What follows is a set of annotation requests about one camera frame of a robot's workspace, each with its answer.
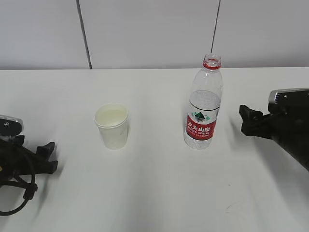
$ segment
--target cup rim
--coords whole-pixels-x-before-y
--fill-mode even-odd
[[[111,105],[111,104],[117,104],[117,105],[122,106],[122,107],[126,110],[126,117],[124,118],[123,121],[121,121],[119,124],[117,124],[117,125],[115,125],[115,126],[111,126],[111,127],[102,126],[101,124],[99,124],[99,123],[96,121],[97,112],[98,112],[100,109],[102,109],[103,107],[105,107],[105,106],[107,106],[107,105]],[[128,109],[126,108],[125,105],[123,105],[123,104],[121,104],[121,103],[117,103],[117,102],[111,102],[111,103],[104,104],[104,105],[102,105],[100,108],[97,109],[97,111],[96,111],[96,113],[95,113],[95,116],[94,116],[94,121],[95,121],[97,127],[99,127],[99,128],[103,128],[103,129],[113,129],[113,128],[117,128],[117,127],[120,127],[121,125],[123,125],[123,124],[127,121],[128,115],[129,115],[129,111],[128,111]]]

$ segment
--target bottle mouth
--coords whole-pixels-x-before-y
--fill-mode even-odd
[[[206,69],[216,70],[221,68],[221,56],[209,53],[205,56],[203,66]]]

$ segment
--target red label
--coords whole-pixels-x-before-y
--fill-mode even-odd
[[[213,136],[216,121],[210,124],[198,124],[190,116],[187,119],[186,131],[188,135],[196,140],[208,140]]]

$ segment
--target black cable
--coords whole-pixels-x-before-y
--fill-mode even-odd
[[[30,184],[27,183],[28,186],[26,187],[26,190],[25,190],[25,193],[24,193],[24,201],[21,203],[21,205],[18,206],[16,209],[8,211],[8,212],[0,211],[0,216],[10,216],[10,215],[18,213],[20,210],[22,210],[26,206],[28,201],[32,199],[33,191],[37,190],[37,186],[35,184],[35,171],[34,171],[33,164],[31,162],[31,160],[29,159],[28,155],[22,149],[20,149],[19,147],[17,147],[17,148],[18,148],[18,150],[21,150],[21,153],[24,155],[25,159],[27,160],[27,162],[29,164],[30,171],[31,171],[31,183]],[[20,181],[20,183],[18,183],[18,182],[15,182],[15,183],[16,184],[14,184],[14,181],[1,181],[0,185],[16,186],[16,187],[19,187],[19,188],[24,188],[22,186],[25,186],[25,183],[23,183],[22,181]]]

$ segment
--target black wire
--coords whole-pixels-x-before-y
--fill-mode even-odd
[[[34,171],[34,167],[33,167],[33,164],[32,164],[32,162],[31,162],[31,160],[29,159],[29,157],[28,157],[28,155],[23,151],[23,149],[20,149],[19,147],[18,147],[18,150],[20,150],[21,151],[21,153],[24,155],[24,157],[25,157],[25,159],[27,160],[27,162],[28,162],[28,164],[29,164],[29,167],[30,167],[30,171],[31,171],[31,185],[34,187],[34,186],[36,186],[35,185],[35,171]],[[10,185],[10,186],[13,186],[13,183],[12,182],[14,182],[14,181],[3,181],[3,182],[6,182],[6,183],[8,183],[8,185],[10,185],[10,184],[12,184],[12,185]],[[20,187],[21,185],[23,185],[23,183],[18,183],[18,182],[16,182],[17,184],[18,184],[18,187]],[[24,201],[21,203],[21,205],[20,206],[18,206],[16,209],[14,209],[14,210],[11,210],[11,211],[8,211],[8,212],[2,212],[2,211],[0,211],[0,216],[10,216],[10,215],[13,215],[13,214],[16,214],[16,213],[18,213],[20,210],[22,210],[25,206],[26,206],[26,204],[28,203],[28,199],[24,199]]]
[[[211,53],[212,53],[212,48],[213,48],[214,36],[215,36],[216,30],[217,30],[217,23],[218,23],[218,16],[219,16],[220,4],[221,4],[221,0],[219,0],[218,11],[217,11],[217,17],[216,17],[216,23],[215,23],[215,25],[214,25],[213,38],[212,38],[212,43],[211,43]]]

